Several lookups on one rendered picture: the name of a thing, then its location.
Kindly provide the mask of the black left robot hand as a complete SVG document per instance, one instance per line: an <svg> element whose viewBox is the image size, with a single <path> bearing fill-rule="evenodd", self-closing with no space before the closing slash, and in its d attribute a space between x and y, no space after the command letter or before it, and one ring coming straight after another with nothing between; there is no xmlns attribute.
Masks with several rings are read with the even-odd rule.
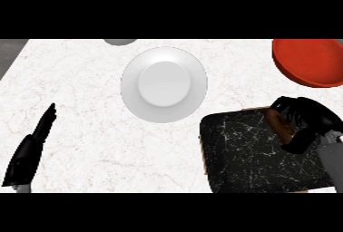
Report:
<svg viewBox="0 0 343 232"><path fill-rule="evenodd" d="M29 185L41 158L42 146L50 134L50 127L56 120L54 103L41 115L35 130L28 134L16 148L7 164L3 187Z"/></svg>

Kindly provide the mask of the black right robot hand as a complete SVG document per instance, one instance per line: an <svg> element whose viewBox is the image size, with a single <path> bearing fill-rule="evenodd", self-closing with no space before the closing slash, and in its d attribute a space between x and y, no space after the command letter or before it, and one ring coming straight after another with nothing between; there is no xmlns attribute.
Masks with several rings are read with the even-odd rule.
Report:
<svg viewBox="0 0 343 232"><path fill-rule="evenodd" d="M316 139L316 135L325 135L328 131L343 133L343 120L334 112L314 100L306 97L280 96L273 101L270 109L276 112L286 111L286 121L294 121L295 126L306 123L306 127L292 135L288 144L280 148L291 154L303 154L310 143Z"/></svg>

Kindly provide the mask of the brown sweet potato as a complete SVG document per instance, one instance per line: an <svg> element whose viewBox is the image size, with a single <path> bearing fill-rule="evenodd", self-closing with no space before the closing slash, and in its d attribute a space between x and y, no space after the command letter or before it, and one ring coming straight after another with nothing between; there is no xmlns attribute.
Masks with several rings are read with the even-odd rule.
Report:
<svg viewBox="0 0 343 232"><path fill-rule="evenodd" d="M279 142L288 144L292 140L295 130L282 115L275 109L267 109L264 112L264 121L270 130L275 132Z"/></svg>

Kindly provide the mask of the black marbled tray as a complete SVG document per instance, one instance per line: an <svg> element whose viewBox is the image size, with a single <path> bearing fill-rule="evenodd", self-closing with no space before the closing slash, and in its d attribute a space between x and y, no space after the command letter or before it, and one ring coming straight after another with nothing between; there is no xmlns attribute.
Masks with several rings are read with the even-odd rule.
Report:
<svg viewBox="0 0 343 232"><path fill-rule="evenodd" d="M282 150L264 109L205 116L199 139L212 192L286 193L332 185L316 153L320 142L301 154Z"/></svg>

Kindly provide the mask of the white oval plate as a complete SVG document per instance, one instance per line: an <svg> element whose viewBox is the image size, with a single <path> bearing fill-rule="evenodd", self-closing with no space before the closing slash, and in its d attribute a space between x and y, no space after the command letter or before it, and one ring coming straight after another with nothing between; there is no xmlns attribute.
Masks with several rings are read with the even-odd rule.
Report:
<svg viewBox="0 0 343 232"><path fill-rule="evenodd" d="M121 75L121 98L137 118L168 123L186 118L207 95L207 73L190 53L152 48L128 62Z"/></svg>

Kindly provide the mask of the red round bowl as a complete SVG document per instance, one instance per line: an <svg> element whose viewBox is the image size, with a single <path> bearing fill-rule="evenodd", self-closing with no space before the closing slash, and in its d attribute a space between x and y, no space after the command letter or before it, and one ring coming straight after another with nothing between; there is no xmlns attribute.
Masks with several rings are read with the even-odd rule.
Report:
<svg viewBox="0 0 343 232"><path fill-rule="evenodd" d="M335 39L275 39L272 59L279 72L300 85L343 85L343 45Z"/></svg>

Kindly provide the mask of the grey round object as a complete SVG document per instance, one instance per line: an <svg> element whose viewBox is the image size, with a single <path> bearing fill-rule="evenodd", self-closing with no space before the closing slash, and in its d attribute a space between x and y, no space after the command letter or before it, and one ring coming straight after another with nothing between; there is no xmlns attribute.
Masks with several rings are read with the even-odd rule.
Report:
<svg viewBox="0 0 343 232"><path fill-rule="evenodd" d="M136 39L105 39L105 42L110 45L115 46L124 46L130 43L133 43L136 41Z"/></svg>

